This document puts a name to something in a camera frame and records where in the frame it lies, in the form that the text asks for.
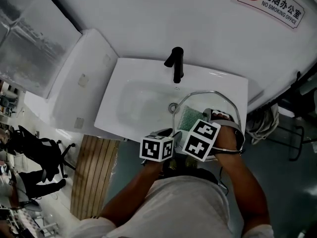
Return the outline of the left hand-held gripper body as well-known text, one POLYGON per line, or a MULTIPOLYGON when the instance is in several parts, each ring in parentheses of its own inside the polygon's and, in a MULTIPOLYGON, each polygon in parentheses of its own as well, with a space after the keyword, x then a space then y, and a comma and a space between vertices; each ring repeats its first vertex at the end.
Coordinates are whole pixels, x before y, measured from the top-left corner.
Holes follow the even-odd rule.
POLYGON ((173 155, 174 139, 159 135, 147 135, 141 139, 139 157, 144 160, 163 162, 173 155))

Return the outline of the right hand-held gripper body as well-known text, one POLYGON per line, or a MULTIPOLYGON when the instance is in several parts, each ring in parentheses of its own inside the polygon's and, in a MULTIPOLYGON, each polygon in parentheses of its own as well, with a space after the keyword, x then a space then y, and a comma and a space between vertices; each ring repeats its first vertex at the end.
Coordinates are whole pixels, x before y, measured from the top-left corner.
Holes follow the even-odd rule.
POLYGON ((199 119, 189 131, 182 151, 187 155, 204 162, 207 160, 207 157, 212 150, 220 153, 238 154, 242 151, 244 142, 244 133, 235 122, 226 119, 211 120, 207 122, 199 119), (213 146, 222 125, 234 128, 237 151, 219 149, 213 146))

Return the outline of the glass pot lid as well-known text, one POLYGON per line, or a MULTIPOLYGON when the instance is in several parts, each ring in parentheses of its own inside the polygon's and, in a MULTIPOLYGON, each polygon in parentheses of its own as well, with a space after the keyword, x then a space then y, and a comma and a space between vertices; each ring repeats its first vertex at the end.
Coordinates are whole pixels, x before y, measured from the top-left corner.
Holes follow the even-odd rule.
MULTIPOLYGON (((230 120, 238 124, 240 127, 240 130, 243 132, 243 126, 241 122, 240 113, 238 111, 237 106, 232 102, 232 100, 228 99, 226 96, 224 96, 223 94, 217 91, 193 92, 188 94, 183 100, 180 101, 177 109, 172 115, 173 134, 175 134, 178 131, 182 131, 182 140, 179 146, 175 148, 175 153, 177 154, 187 155, 186 153, 182 151, 182 148, 189 131, 177 129, 177 126, 181 118, 181 114, 185 106, 189 106, 201 113, 203 113, 205 109, 210 108, 211 119, 204 120, 204 121, 209 122, 211 120, 218 120, 218 119, 230 120)), ((217 154, 220 152, 212 150, 211 153, 208 155, 206 161, 211 161, 215 153, 217 154)))

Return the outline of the green scrubbing sponge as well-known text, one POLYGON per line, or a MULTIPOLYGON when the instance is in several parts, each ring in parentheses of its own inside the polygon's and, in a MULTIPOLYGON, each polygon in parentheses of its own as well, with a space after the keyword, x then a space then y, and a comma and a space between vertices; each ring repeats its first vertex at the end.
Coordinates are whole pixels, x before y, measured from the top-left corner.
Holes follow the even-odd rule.
POLYGON ((179 121, 179 124, 177 126, 178 130, 184 130, 184 131, 190 131, 192 127, 195 125, 196 121, 202 119, 205 119, 205 116, 203 113, 189 107, 185 106, 184 110, 181 114, 181 118, 179 121))

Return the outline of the person's left forearm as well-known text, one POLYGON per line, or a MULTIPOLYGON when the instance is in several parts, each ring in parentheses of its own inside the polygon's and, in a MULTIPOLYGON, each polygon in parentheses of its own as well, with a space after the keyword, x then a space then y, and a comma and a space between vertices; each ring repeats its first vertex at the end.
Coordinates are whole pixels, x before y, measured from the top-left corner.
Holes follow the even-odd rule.
POLYGON ((147 162, 128 185, 105 205, 99 216, 116 227, 125 224, 143 204, 162 167, 162 162, 147 162))

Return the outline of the person's right hand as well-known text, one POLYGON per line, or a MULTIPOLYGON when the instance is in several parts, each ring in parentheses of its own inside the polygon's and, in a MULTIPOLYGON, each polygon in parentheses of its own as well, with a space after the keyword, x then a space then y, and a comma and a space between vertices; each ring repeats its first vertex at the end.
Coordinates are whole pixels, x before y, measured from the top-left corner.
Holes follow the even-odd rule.
MULTIPOLYGON (((237 151, 237 141, 236 141, 234 128, 230 126, 222 125, 213 146, 219 149, 237 151)), ((239 159, 241 157, 240 154, 228 154, 228 153, 217 153, 215 154, 215 156, 219 161, 229 160, 229 159, 239 159)))

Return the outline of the person's black trousers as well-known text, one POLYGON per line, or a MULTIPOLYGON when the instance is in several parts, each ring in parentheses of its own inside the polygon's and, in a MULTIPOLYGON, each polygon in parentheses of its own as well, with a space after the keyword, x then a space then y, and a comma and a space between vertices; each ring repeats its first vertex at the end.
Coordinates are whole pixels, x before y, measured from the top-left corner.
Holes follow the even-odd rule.
POLYGON ((178 160, 179 167, 177 170, 172 170, 169 168, 169 162, 172 159, 169 159, 164 162, 162 172, 159 174, 158 179, 167 179, 179 176, 191 176, 200 179, 205 179, 215 184, 218 184, 217 178, 213 173, 206 169, 196 168, 196 169, 188 169, 185 167, 186 158, 176 158, 178 160))

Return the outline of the white ceramic sink basin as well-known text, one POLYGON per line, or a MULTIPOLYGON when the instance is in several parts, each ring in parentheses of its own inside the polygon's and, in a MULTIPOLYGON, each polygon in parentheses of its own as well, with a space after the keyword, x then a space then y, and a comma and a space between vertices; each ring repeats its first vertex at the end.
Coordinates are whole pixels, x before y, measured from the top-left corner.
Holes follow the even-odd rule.
POLYGON ((217 91, 237 106, 246 126, 248 80, 214 69, 183 66, 181 82, 173 82, 173 68, 160 60, 119 58, 102 99, 95 127, 140 142, 153 131, 172 128, 170 103, 188 94, 217 91))

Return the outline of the black faucet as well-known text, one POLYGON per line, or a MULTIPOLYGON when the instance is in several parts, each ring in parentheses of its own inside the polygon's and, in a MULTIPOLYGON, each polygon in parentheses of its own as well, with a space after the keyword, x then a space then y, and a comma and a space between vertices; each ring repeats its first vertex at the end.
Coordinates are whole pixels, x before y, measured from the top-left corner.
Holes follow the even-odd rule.
POLYGON ((174 68, 173 82, 175 84, 180 83, 181 78, 184 76, 183 56, 184 50, 181 47, 175 47, 172 49, 170 56, 164 62, 166 67, 174 68))

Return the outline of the grey towel on rack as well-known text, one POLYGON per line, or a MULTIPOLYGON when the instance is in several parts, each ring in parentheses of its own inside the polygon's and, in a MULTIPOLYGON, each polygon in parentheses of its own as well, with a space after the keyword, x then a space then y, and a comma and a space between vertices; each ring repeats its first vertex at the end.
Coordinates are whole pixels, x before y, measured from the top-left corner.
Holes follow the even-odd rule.
POLYGON ((260 109, 251 113, 247 119, 246 132, 252 138, 252 143, 256 144, 260 140, 266 139, 279 125, 278 105, 267 109, 260 109))

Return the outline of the person's white shirt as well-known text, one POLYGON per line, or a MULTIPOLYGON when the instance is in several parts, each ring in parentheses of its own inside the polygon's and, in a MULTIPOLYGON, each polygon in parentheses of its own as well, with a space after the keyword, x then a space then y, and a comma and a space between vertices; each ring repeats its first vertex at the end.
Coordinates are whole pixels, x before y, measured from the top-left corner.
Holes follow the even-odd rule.
POLYGON ((80 222, 70 238, 233 238, 225 194, 211 181, 179 176, 155 181, 125 224, 106 218, 80 222))

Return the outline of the black metal rack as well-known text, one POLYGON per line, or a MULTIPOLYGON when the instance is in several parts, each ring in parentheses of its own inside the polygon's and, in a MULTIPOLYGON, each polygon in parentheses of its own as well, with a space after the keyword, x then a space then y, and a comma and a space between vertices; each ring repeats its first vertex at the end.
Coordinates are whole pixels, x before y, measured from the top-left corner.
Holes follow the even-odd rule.
MULTIPOLYGON (((280 108, 293 113, 293 118, 302 118, 305 121, 312 122, 317 127, 317 72, 306 79, 300 86, 292 87, 290 92, 277 103, 280 108)), ((293 129, 281 126, 277 128, 289 133, 291 139, 295 139, 295 142, 285 143, 272 138, 267 140, 295 150, 296 155, 289 157, 290 162, 295 162, 299 159, 304 144, 317 142, 317 138, 304 139, 305 130, 301 125, 297 125, 293 129)))

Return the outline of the black office chair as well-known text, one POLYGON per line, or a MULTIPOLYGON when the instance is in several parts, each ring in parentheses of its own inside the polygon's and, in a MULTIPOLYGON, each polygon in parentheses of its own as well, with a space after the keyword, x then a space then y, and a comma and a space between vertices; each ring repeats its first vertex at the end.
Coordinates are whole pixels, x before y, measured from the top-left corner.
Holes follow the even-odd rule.
POLYGON ((13 131, 10 141, 10 146, 15 152, 24 154, 25 157, 41 166, 42 182, 52 181, 54 176, 59 173, 63 178, 67 178, 68 175, 64 173, 64 166, 76 170, 73 165, 65 160, 68 151, 76 144, 69 144, 64 151, 61 151, 60 144, 61 140, 38 138, 22 126, 13 131))

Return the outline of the white metal shelf rack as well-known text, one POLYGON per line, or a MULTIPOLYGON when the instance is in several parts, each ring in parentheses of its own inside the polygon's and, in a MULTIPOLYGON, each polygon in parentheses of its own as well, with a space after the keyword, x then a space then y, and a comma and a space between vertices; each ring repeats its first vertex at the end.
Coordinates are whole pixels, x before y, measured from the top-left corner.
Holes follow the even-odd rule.
POLYGON ((0 205, 0 238, 57 238, 57 230, 39 212, 0 205))

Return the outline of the frosted glass panel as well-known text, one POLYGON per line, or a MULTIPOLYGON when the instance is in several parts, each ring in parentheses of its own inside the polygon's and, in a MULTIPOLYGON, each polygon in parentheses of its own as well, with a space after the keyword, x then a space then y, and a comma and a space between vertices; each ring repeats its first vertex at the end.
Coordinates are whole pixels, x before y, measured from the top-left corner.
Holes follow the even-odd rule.
POLYGON ((80 37, 52 0, 0 0, 0 78, 47 98, 80 37))

